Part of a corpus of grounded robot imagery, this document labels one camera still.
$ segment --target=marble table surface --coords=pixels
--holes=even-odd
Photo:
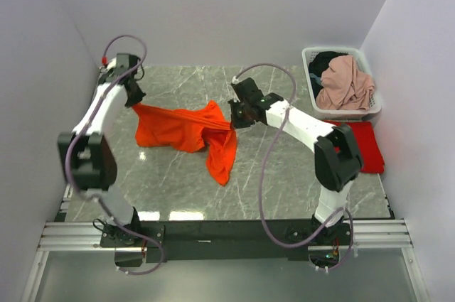
[[[216,101],[226,119],[228,100],[234,97],[232,77],[241,67],[151,67],[139,86],[147,93],[143,103],[168,109],[201,109]],[[312,113],[303,67],[289,67],[297,81],[294,106]],[[256,68],[249,72],[264,92],[283,97],[291,82],[279,70]],[[117,160],[117,182],[143,220],[241,220],[259,218],[257,187],[262,157],[276,129],[256,124],[237,130],[237,155],[226,186],[217,184],[205,167],[207,153],[184,153],[171,147],[140,148],[134,134],[137,115],[124,109],[107,135]],[[320,185],[314,175],[314,155],[287,134],[282,134],[269,158],[264,179],[267,218],[308,218],[316,209]],[[379,175],[361,173],[348,198],[356,218],[390,217]],[[102,217],[94,203],[73,197],[66,221]]]

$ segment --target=pink clothing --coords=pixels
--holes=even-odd
[[[323,89],[316,98],[319,108],[325,110],[367,110],[375,91],[372,77],[357,69],[352,55],[336,57],[322,73]]]

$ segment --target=black mounting bar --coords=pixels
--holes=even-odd
[[[276,238],[286,243],[306,239],[320,225],[317,220],[268,220],[267,224]],[[309,245],[332,246],[338,238],[340,245],[349,245],[349,224],[338,222],[324,229]],[[171,221],[141,222],[141,233],[160,242],[166,253],[166,260],[194,259],[259,259],[287,258],[290,261],[308,261],[308,247],[285,249],[273,243],[265,234],[260,220],[233,221]],[[108,233],[101,237],[101,247],[124,247],[118,239]],[[140,248],[138,239],[133,247]],[[156,263],[160,258],[158,248],[148,244],[146,262]],[[141,264],[140,253],[117,252],[118,266],[134,265],[134,258]]]

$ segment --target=glass panel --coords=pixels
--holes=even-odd
[[[125,276],[115,271],[112,253],[51,253],[36,300],[416,301],[398,249],[360,250],[329,275],[308,262],[260,259],[173,261],[146,276]]]

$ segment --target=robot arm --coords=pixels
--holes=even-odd
[[[232,84],[238,101],[230,100],[234,128],[255,122],[280,128],[289,108],[283,131],[314,152],[315,173],[321,183],[319,204],[314,218],[322,223],[338,208],[344,207],[349,189],[363,166],[363,160],[349,126],[334,126],[314,119],[279,95],[263,95],[252,78]],[[343,216],[338,213],[328,224],[333,226]]]
[[[65,156],[69,145],[76,135],[89,124],[87,131],[80,136],[71,154],[71,173],[77,186],[91,195],[102,196],[105,204],[117,216],[117,219],[127,228],[137,230],[139,217],[137,211],[126,201],[120,189],[115,184],[117,179],[117,164],[106,140],[106,133],[111,129],[115,118],[123,107],[131,107],[142,101],[144,93],[137,85],[132,72],[120,80],[107,94],[107,88],[126,70],[133,68],[139,62],[135,55],[119,53],[106,67],[101,69],[95,97],[79,124],[71,131],[61,133],[58,137],[60,160],[65,171]],[[91,123],[90,117],[101,101],[100,108]]]

